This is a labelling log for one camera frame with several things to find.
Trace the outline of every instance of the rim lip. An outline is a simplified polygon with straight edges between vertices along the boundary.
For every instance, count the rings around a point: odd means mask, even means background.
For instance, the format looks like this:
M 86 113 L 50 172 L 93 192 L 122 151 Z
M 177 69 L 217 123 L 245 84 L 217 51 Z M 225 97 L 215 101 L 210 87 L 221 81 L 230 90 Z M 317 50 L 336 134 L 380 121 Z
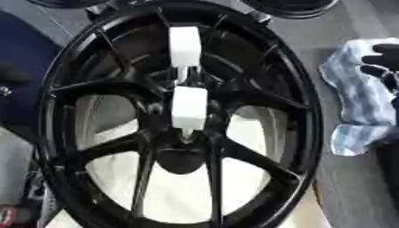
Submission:
M 295 68 L 297 72 L 297 76 L 299 81 L 302 85 L 297 85 L 300 87 L 300 90 L 303 92 L 304 90 L 308 93 L 305 96 L 306 101 L 308 102 L 309 106 L 311 107 L 309 110 L 309 115 L 306 115 L 306 119 L 308 120 L 307 129 L 309 133 L 312 133 L 312 141 L 309 142 L 309 137 L 306 138 L 306 143 L 304 144 L 304 148 L 302 151 L 309 151 L 308 152 L 308 160 L 306 164 L 305 171 L 301 173 L 301 180 L 299 181 L 297 188 L 292 192 L 290 198 L 279 208 L 279 210 L 274 213 L 267 221 L 262 219 L 257 219 L 255 222 L 252 222 L 250 226 L 246 225 L 246 227 L 275 227 L 278 225 L 296 206 L 296 204 L 301 200 L 302 196 L 305 194 L 305 191 L 310 186 L 311 181 L 314 176 L 314 172 L 317 168 L 321 157 L 322 151 L 322 111 L 321 106 L 319 103 L 318 95 L 314 89 L 314 85 L 308 76 L 305 68 L 303 67 L 302 63 L 299 61 L 297 56 L 282 42 L 280 38 L 278 38 L 270 29 L 264 28 L 261 24 L 256 23 L 255 21 L 251 20 L 248 16 L 241 14 L 239 12 L 234 11 L 233 9 L 224 7 L 219 4 L 211 4 L 209 2 L 188 2 L 188 1 L 168 1 L 168 2 L 149 2 L 144 4 L 135 5 L 132 8 L 121 10 L 118 13 L 106 18 L 104 20 L 98 21 L 93 23 L 88 28 L 85 28 L 75 39 L 73 39 L 54 59 L 53 64 L 50 66 L 46 76 L 45 81 L 42 84 L 42 91 L 40 94 L 40 99 L 38 100 L 38 121 L 37 121 L 37 131 L 41 137 L 38 142 L 38 157 L 40 158 L 39 164 L 44 173 L 45 180 L 49 185 L 50 189 L 54 192 L 56 199 L 59 200 L 63 205 L 65 205 L 66 210 L 68 213 L 80 224 L 84 225 L 85 227 L 107 227 L 107 228 L 114 228 L 114 226 L 109 226 L 107 224 L 99 223 L 99 220 L 84 208 L 79 208 L 79 203 L 76 203 L 70 200 L 70 196 L 68 193 L 61 189 L 58 185 L 58 180 L 56 178 L 56 174 L 53 172 L 53 168 L 50 167 L 45 160 L 48 159 L 48 146 L 49 142 L 45 139 L 46 136 L 46 129 L 45 129 L 45 120 L 47 116 L 47 100 L 48 100 L 48 89 L 50 84 L 53 82 L 55 75 L 58 74 L 58 71 L 61 67 L 60 62 L 62 62 L 67 56 L 71 53 L 76 53 L 78 50 L 79 52 L 82 50 L 82 46 L 85 45 L 87 39 L 93 34 L 96 28 L 100 27 L 108 27 L 117 25 L 123 21 L 129 20 L 135 15 L 139 14 L 137 12 L 137 8 L 141 10 L 143 7 L 147 7 L 147 10 L 154 9 L 160 6 L 168 6 L 171 4 L 189 4 L 191 6 L 206 6 L 206 7 L 216 7 L 222 13 L 231 15 L 234 19 L 240 19 L 240 23 L 245 25 L 246 27 L 250 28 L 252 31 L 256 31 L 256 33 L 261 33 L 264 37 L 270 37 L 277 42 L 279 42 L 279 50 L 281 50 L 285 57 L 291 62 L 292 67 Z M 232 224 L 229 227 L 240 227 L 243 223 L 247 223 L 248 220 L 241 219 L 238 223 Z
M 283 10 L 276 7 L 267 6 L 265 4 L 258 2 L 257 0 L 242 0 L 242 1 L 260 12 L 271 14 L 279 18 L 301 20 L 301 19 L 315 18 L 323 15 L 326 11 L 336 6 L 340 0 L 332 0 L 331 3 L 326 4 L 322 7 L 315 8 L 314 10 L 304 10 L 304 11 Z

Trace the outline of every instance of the person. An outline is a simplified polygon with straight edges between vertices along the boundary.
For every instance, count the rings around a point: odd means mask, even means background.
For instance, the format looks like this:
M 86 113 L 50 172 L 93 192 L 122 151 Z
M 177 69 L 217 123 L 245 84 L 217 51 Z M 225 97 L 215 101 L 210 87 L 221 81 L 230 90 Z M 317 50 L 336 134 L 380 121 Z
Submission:
M 395 98 L 391 101 L 396 109 L 396 125 L 399 123 L 399 45 L 381 44 L 373 46 L 379 55 L 368 55 L 362 58 L 367 64 L 361 66 L 365 74 L 380 78 Z M 387 183 L 393 203 L 399 211 L 399 141 L 385 143 L 376 148 L 377 161 Z
M 42 80 L 61 48 L 7 12 L 0 11 L 0 28 L 0 86 L 12 91 L 0 97 L 0 122 L 33 126 Z
M 397 111 L 396 124 L 399 123 L 399 45 L 374 45 L 373 51 L 379 55 L 367 55 L 362 61 L 367 64 L 361 66 L 365 74 L 377 77 L 396 97 L 392 105 Z

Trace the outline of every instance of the hand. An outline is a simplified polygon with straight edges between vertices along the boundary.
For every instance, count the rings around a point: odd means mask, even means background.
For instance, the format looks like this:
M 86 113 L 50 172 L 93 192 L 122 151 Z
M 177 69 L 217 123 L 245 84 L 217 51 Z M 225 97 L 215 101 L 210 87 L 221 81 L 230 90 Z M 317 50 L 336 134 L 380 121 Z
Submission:
M 395 73 L 399 71 L 399 45 L 374 45 L 373 50 L 380 55 L 364 56 L 362 61 L 370 65 L 361 66 L 361 71 L 380 78 L 389 91 L 397 92 L 399 89 L 397 80 L 399 78 Z

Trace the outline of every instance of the white surface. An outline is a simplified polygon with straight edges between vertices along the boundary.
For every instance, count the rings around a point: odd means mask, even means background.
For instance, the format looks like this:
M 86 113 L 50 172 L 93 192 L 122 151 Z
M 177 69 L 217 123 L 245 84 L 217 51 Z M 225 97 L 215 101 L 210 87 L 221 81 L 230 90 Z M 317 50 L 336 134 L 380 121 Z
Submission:
M 176 86 L 172 101 L 172 124 L 183 131 L 202 130 L 207 118 L 208 91 Z
M 178 69 L 177 84 L 181 84 L 187 78 L 188 68 L 200 65 L 202 46 L 198 28 L 170 28 L 169 50 L 172 66 Z

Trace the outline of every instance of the glossy black paint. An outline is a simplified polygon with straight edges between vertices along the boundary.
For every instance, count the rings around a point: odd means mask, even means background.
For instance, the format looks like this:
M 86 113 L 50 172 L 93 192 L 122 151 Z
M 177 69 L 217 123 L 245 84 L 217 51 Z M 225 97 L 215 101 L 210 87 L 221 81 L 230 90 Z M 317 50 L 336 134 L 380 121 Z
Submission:
M 184 146 L 179 141 L 179 130 L 172 128 L 170 121 L 175 73 L 168 62 L 165 38 L 172 25 L 199 27 L 203 70 L 199 74 L 192 72 L 194 79 L 187 83 L 209 91 L 206 128 Z M 124 36 L 143 31 L 164 35 L 146 46 L 149 50 L 144 51 L 150 55 L 128 56 L 130 51 L 118 48 Z M 136 42 L 126 40 L 132 45 Z M 235 53 L 239 47 L 244 47 L 246 53 Z M 110 69 L 102 62 L 104 56 L 113 59 Z M 279 81 L 285 86 L 272 89 Z M 74 135 L 76 100 L 89 94 L 126 97 L 137 109 L 139 130 L 80 150 Z M 226 136 L 230 116 L 245 105 L 272 107 L 289 115 L 297 132 L 296 147 L 287 151 L 293 153 L 292 160 L 276 162 Z M 42 141 L 38 156 L 45 179 L 56 198 L 84 227 L 275 227 L 309 187 L 322 146 L 317 93 L 294 53 L 249 16 L 203 2 L 148 2 L 96 22 L 75 38 L 49 69 L 39 111 L 37 130 Z M 143 199 L 154 162 L 162 160 L 163 152 L 179 154 L 182 148 L 207 165 L 212 193 L 210 220 L 163 224 L 144 218 Z M 104 194 L 85 168 L 91 160 L 124 151 L 137 151 L 140 156 L 130 211 Z M 242 160 L 272 176 L 252 201 L 227 216 L 221 209 L 224 158 Z

